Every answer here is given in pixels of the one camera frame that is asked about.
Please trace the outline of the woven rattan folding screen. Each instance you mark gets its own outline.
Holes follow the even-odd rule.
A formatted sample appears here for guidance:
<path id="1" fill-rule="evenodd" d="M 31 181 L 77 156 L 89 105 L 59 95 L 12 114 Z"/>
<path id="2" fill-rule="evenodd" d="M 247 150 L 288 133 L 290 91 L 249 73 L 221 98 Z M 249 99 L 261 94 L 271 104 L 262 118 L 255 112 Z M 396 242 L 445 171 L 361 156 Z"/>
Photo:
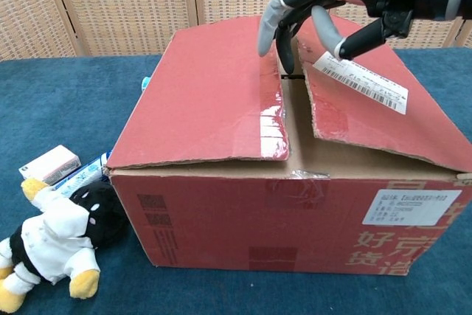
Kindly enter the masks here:
<path id="1" fill-rule="evenodd" d="M 0 61 L 164 51 L 191 26 L 259 15 L 268 0 L 0 0 Z"/>

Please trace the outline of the blue felt table cover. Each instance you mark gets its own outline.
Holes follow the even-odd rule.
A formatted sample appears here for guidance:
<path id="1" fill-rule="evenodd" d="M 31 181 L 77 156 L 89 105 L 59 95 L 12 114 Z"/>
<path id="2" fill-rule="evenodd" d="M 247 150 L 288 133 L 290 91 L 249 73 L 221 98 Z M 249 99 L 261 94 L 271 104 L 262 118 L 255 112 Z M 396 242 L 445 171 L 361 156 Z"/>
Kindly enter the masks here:
<path id="1" fill-rule="evenodd" d="M 158 60 L 0 63 L 0 239 L 35 211 L 19 168 L 57 145 L 82 162 L 109 150 Z M 472 315 L 472 203 L 405 277 L 156 268 L 131 230 L 97 259 L 95 297 L 43 283 L 15 315 Z"/>

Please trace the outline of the red cardboard box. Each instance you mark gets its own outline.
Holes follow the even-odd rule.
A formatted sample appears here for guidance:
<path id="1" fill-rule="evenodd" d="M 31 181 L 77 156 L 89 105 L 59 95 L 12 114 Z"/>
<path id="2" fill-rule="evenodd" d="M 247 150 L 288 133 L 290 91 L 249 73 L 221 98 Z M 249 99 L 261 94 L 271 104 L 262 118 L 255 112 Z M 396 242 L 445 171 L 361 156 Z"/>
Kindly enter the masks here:
<path id="1" fill-rule="evenodd" d="M 302 76 L 256 15 L 174 33 L 108 159 L 149 261 L 403 276 L 472 202 L 472 141 L 389 46 Z"/>

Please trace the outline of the black plush toy white coat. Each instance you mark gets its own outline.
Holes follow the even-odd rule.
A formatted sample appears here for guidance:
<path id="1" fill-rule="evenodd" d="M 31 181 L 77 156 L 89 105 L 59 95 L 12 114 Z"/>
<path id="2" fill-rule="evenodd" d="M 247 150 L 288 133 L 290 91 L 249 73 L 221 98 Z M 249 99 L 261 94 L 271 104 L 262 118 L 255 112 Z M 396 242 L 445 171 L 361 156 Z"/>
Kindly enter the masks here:
<path id="1" fill-rule="evenodd" d="M 118 239 L 128 223 L 116 190 L 98 180 L 66 197 L 34 178 L 21 189 L 40 212 L 0 241 L 0 311 L 16 312 L 43 281 L 68 278 L 70 297 L 93 297 L 101 273 L 95 252 Z"/>

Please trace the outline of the small pink carton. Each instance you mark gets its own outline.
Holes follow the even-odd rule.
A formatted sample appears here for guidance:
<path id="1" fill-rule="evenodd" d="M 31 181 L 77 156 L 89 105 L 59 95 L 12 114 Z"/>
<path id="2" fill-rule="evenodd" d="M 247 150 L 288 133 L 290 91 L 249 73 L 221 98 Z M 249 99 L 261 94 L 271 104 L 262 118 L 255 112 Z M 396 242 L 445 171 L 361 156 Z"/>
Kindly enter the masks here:
<path id="1" fill-rule="evenodd" d="M 21 166 L 18 171 L 23 179 L 37 179 L 53 185 L 81 166 L 75 153 L 64 145 L 58 145 L 31 162 Z"/>

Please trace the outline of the blue white tube package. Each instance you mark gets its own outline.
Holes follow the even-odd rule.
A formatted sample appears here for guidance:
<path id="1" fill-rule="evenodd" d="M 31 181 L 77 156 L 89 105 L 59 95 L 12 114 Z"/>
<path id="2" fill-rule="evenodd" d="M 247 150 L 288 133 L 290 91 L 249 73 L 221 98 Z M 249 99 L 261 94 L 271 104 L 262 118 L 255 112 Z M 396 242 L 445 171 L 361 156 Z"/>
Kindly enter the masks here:
<path id="1" fill-rule="evenodd" d="M 69 198 L 73 192 L 81 187 L 86 186 L 95 181 L 108 181 L 105 174 L 105 165 L 111 151 L 107 151 L 97 157 L 95 160 L 83 165 L 81 168 L 68 175 L 58 183 L 53 185 L 53 190 L 58 191 L 62 196 Z"/>

